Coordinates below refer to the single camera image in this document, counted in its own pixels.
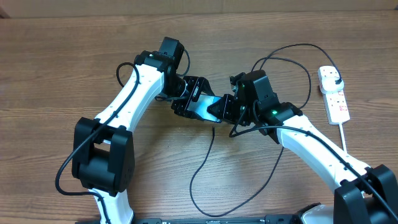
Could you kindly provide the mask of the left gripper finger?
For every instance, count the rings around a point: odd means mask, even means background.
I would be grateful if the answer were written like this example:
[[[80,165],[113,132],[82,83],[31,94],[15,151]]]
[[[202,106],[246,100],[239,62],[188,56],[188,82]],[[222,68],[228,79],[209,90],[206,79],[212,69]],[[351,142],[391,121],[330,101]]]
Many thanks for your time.
[[[199,121],[204,121],[205,119],[198,115],[196,112],[189,110],[175,110],[174,113],[178,116],[189,118],[189,119],[197,119]]]
[[[211,89],[210,83],[206,78],[203,78],[201,86],[200,86],[200,90],[202,93],[206,94],[206,95],[210,95],[210,96],[214,96],[214,92]]]

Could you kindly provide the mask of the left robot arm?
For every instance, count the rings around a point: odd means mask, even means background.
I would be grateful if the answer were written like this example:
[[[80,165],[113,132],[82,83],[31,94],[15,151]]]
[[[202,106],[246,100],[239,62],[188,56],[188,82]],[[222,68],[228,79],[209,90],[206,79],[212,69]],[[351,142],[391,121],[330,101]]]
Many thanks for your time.
[[[165,37],[158,51],[143,51],[128,65],[132,73],[111,104],[93,119],[81,118],[74,132],[72,175],[96,200],[100,223],[132,223],[127,187],[135,168],[133,133],[153,100],[169,101],[175,114],[219,122],[208,107],[219,101],[203,77],[179,75],[187,51]]]

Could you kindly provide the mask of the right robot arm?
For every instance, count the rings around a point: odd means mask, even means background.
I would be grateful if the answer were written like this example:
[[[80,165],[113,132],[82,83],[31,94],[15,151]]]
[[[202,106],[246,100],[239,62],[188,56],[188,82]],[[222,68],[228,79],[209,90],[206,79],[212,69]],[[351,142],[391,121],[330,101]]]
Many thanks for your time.
[[[254,127],[299,156],[327,184],[333,206],[319,204],[302,212],[301,223],[397,223],[397,180],[384,165],[375,168],[340,149],[319,132],[302,111],[281,103],[265,71],[230,78],[233,95],[207,108],[234,126]]]

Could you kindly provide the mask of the Samsung Galaxy smartphone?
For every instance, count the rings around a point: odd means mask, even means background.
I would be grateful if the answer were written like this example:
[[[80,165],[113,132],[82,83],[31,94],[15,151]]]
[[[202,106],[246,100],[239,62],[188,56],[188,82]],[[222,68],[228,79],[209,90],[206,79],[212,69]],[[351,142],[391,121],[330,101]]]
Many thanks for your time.
[[[197,115],[198,116],[197,119],[199,120],[220,123],[221,120],[219,118],[207,112],[207,108],[213,103],[219,101],[220,99],[221,99],[220,96],[201,94],[197,102],[191,101],[189,103],[187,110],[193,112],[194,115]]]

